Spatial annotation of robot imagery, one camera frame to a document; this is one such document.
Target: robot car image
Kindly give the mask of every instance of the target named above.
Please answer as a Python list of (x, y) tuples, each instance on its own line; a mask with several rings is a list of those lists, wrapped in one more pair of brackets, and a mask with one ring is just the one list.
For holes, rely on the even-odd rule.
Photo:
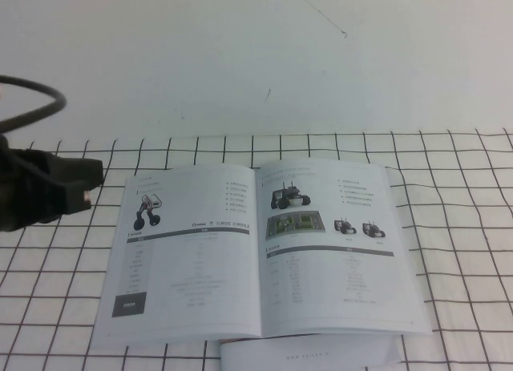
[(363, 233), (369, 237), (385, 237), (385, 233), (374, 222), (364, 223), (362, 227)]
[(156, 194), (153, 195), (144, 195), (142, 198), (143, 202), (141, 203), (141, 206), (139, 207), (138, 212), (135, 214), (137, 219), (134, 222), (134, 229), (136, 231), (139, 231), (140, 229), (143, 229), (144, 227), (144, 219), (143, 219), (143, 212), (146, 211), (147, 217), (150, 219), (150, 225), (154, 226), (160, 223), (160, 216), (159, 215), (153, 215), (153, 210), (155, 208), (159, 208), (162, 205), (162, 202), (157, 197)]
[(340, 220), (335, 220), (335, 229), (337, 231), (342, 232), (344, 235), (346, 233), (351, 233), (351, 234), (356, 233), (356, 228), (352, 227), (351, 223), (349, 221), (347, 221), (347, 219), (344, 220), (342, 218)]
[(293, 182), (290, 182), (290, 187), (273, 191), (273, 198), (271, 199), (272, 209), (286, 209), (289, 205), (308, 205), (310, 198), (307, 195), (302, 195), (297, 187), (294, 187)]

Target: white paper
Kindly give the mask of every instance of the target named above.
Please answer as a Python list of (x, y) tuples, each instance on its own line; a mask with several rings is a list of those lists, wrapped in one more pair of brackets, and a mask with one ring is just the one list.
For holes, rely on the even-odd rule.
[[(283, 187), (299, 191), (285, 205)], [(430, 332), (383, 168), (282, 160), (257, 172), (256, 189), (265, 337)]]
[(227, 164), (128, 180), (93, 346), (260, 336), (254, 180)]
[(398, 363), (391, 335), (308, 335), (221, 346), (221, 371), (348, 371)]

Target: product manual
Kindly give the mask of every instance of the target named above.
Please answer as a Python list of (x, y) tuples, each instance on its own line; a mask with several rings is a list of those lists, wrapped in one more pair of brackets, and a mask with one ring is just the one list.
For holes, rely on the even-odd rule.
[(291, 159), (127, 181), (92, 345), (428, 333), (383, 167)]

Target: grid pattern tablecloth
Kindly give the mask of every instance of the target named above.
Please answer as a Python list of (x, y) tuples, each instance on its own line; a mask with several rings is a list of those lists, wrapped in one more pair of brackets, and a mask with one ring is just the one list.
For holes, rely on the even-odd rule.
[(90, 349), (125, 179), (193, 163), (288, 157), (388, 167), (434, 334), (402, 337), (407, 371), (513, 369), (513, 135), (332, 134), (26, 146), (101, 159), (94, 207), (0, 235), (0, 369), (218, 370), (216, 342)]

